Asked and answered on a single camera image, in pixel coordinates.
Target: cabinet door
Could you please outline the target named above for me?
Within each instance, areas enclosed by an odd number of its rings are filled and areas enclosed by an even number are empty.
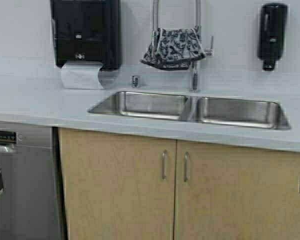
[[[176,179],[175,240],[300,240],[298,153],[178,141]]]
[[[69,240],[172,239],[175,140],[69,129],[59,136]]]

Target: dishwasher control panel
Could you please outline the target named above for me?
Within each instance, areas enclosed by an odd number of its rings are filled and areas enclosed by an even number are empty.
[[[17,142],[17,133],[12,131],[0,131],[0,142],[15,144]]]

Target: white countertop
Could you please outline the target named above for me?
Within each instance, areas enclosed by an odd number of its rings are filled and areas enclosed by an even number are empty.
[[[289,90],[278,91],[280,94],[275,91],[256,94],[235,88],[220,90],[209,87],[198,94],[190,94],[184,87],[171,91],[168,86],[144,86],[137,90],[276,101],[281,104],[292,127],[282,131],[87,112],[113,93],[125,90],[132,91],[132,88],[122,85],[109,90],[69,90],[63,89],[60,80],[52,78],[0,75],[0,121],[300,152],[300,94],[288,94]]]

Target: patterned face mask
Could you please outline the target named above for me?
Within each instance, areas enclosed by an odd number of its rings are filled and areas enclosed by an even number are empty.
[[[206,57],[201,45],[199,26],[190,29],[158,29],[141,63],[157,69],[187,70]]]

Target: stainless steel sink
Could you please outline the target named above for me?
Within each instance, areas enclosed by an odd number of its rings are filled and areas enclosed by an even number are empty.
[[[88,112],[201,124],[290,129],[281,106],[267,101],[121,91]]]
[[[88,112],[177,121],[187,102],[186,96],[122,91],[110,96]]]
[[[275,102],[203,97],[197,102],[200,123],[289,129],[281,106]]]

